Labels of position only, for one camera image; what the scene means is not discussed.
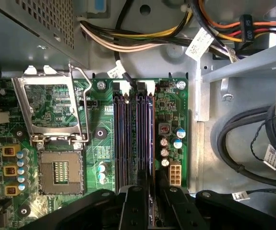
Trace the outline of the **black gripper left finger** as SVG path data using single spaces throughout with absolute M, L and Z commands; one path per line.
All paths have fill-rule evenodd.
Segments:
M 24 230 L 146 230 L 147 173 L 138 172 L 137 185 L 125 186 L 118 194 L 102 189 L 47 214 Z

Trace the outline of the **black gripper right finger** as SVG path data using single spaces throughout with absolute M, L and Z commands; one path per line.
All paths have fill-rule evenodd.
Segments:
M 203 190 L 190 196 L 156 171 L 159 210 L 166 227 L 177 230 L 276 230 L 276 218 L 235 200 L 231 194 Z

